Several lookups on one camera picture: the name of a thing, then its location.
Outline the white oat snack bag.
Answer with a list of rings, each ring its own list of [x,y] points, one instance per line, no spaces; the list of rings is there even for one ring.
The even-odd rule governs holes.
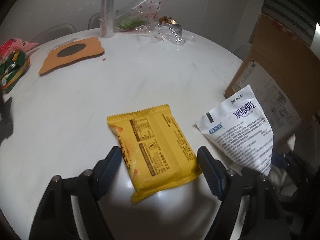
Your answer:
[[[196,126],[232,162],[269,175],[274,135],[250,85],[204,114]]]

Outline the pink plastic bag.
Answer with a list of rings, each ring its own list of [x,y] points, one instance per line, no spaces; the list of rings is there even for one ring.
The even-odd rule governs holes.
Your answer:
[[[28,42],[20,38],[13,38],[1,45],[1,57],[5,57],[7,54],[10,54],[12,51],[18,49],[23,52],[28,52],[34,47],[38,46],[38,43]]]

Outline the grey chair right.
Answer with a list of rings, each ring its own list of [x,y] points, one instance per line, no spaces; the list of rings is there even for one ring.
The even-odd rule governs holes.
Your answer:
[[[237,56],[239,59],[244,61],[244,59],[248,56],[252,48],[251,44],[244,44],[236,48],[236,50],[233,52],[235,56]]]

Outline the grey chair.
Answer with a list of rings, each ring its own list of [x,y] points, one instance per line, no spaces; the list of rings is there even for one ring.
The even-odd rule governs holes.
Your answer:
[[[100,12],[92,15],[88,21],[88,29],[100,28],[101,22],[106,22],[107,16],[101,17]]]
[[[244,59],[248,56],[252,48],[251,44],[244,44],[236,48],[236,50],[233,52],[235,56],[237,56],[239,59],[244,61]]]
[[[44,44],[54,39],[70,35],[76,32],[77,30],[75,26],[70,23],[58,24],[39,33],[31,41],[33,43]]]

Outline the crumpled clear wrapper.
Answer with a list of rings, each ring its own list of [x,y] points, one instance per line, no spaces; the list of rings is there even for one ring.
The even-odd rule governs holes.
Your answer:
[[[193,35],[184,33],[179,24],[149,23],[136,27],[135,31],[148,37],[153,43],[169,41],[175,45],[182,46],[186,42],[194,41]]]

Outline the green snack bag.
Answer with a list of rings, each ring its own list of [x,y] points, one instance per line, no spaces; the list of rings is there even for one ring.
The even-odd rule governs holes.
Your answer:
[[[1,62],[1,89],[8,94],[28,71],[30,57],[25,52],[15,49]]]

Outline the orange wooden coaster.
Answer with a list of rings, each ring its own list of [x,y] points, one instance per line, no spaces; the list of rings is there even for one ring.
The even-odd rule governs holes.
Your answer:
[[[48,53],[39,76],[71,64],[103,55],[105,52],[97,37],[89,37],[59,46]]]

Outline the black phone stand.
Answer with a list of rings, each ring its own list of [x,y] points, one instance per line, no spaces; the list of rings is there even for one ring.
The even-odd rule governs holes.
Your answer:
[[[11,103],[12,98],[4,100],[3,92],[1,90],[1,132],[0,132],[0,144],[8,139],[13,134],[14,124],[11,116]]]

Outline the yellow snack pack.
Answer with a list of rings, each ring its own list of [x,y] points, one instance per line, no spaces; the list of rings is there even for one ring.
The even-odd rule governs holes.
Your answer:
[[[135,188],[133,204],[189,183],[202,173],[169,105],[108,116],[107,124],[118,139]]]

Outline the clear plastic tube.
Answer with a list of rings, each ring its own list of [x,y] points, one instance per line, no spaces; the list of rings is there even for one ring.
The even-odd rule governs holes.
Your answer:
[[[102,38],[114,36],[115,0],[101,0],[100,7],[100,35]]]

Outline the grey chair middle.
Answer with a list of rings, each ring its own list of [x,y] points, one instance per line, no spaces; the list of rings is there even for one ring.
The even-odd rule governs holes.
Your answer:
[[[100,28],[101,22],[106,22],[107,16],[101,17],[100,12],[92,15],[88,21],[88,29]]]

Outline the cardboard box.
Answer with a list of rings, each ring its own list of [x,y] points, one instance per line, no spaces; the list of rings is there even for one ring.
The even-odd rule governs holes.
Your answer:
[[[294,32],[260,14],[249,53],[225,90],[250,85],[272,127],[274,144],[309,129],[319,112],[319,58]]]

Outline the gold foil wrapper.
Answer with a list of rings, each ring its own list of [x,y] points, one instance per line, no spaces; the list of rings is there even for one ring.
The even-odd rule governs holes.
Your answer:
[[[159,19],[160,26],[169,26],[174,28],[181,28],[182,26],[178,24],[172,17],[163,16]]]

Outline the grey chair left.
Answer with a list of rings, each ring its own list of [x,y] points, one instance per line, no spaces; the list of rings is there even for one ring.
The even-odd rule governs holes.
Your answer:
[[[54,39],[70,35],[76,32],[77,30],[75,26],[70,23],[58,24],[39,33],[31,41],[33,43],[44,44]]]

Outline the striped window blind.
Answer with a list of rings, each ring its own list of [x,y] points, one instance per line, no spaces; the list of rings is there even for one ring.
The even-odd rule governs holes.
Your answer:
[[[307,46],[316,32],[316,20],[302,0],[264,0],[261,12],[288,27]]]

